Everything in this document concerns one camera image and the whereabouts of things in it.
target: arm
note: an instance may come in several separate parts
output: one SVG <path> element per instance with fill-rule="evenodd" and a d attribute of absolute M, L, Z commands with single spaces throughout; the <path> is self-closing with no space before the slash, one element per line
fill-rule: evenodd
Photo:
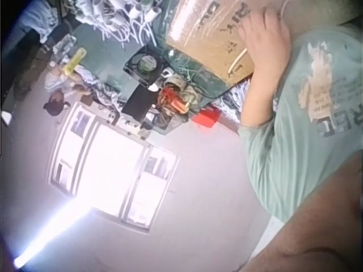
<path fill-rule="evenodd" d="M 359 151 L 327 178 L 243 271 L 361 271 L 361 162 Z"/>
<path fill-rule="evenodd" d="M 255 64 L 243 104 L 241 125 L 256 127 L 272 117 L 273 95 L 290 58 L 290 34 L 271 8 L 247 15 L 242 20 L 239 34 Z"/>

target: hand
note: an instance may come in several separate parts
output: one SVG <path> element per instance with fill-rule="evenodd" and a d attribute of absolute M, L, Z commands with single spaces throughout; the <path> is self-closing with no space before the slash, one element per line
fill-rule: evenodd
<path fill-rule="evenodd" d="M 290 32 L 272 8 L 252 11 L 243 18 L 239 34 L 254 64 L 254 74 L 278 84 L 289 62 Z"/>

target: clothing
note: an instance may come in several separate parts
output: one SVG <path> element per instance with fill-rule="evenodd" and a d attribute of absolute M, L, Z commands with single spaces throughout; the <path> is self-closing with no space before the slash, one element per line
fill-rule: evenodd
<path fill-rule="evenodd" d="M 239 129 L 252 186 L 283 222 L 363 148 L 362 40 L 350 27 L 300 37 L 277 90 L 276 114 L 259 127 Z"/>
<path fill-rule="evenodd" d="M 51 71 L 47 72 L 45 75 L 44 88 L 50 93 L 53 93 L 57 88 L 62 88 L 64 99 L 75 94 L 75 91 L 72 90 L 67 76 L 63 74 L 57 76 L 52 74 Z"/>

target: red object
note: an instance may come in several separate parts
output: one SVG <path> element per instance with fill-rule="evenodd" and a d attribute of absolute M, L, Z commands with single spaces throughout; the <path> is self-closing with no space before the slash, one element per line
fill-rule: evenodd
<path fill-rule="evenodd" d="M 206 128 L 212 128 L 221 116 L 221 112 L 215 107 L 211 106 L 202 109 L 198 115 L 192 117 L 192 121 L 198 123 Z"/>

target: black device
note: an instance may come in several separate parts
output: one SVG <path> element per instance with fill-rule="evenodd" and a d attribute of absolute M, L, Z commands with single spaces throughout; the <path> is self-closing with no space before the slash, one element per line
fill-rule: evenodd
<path fill-rule="evenodd" d="M 125 103 L 122 113 L 142 123 L 148 111 L 158 102 L 159 92 L 151 92 L 139 84 Z"/>
<path fill-rule="evenodd" d="M 125 64 L 124 71 L 145 88 L 149 88 L 166 67 L 168 67 L 167 61 L 145 46 Z"/>

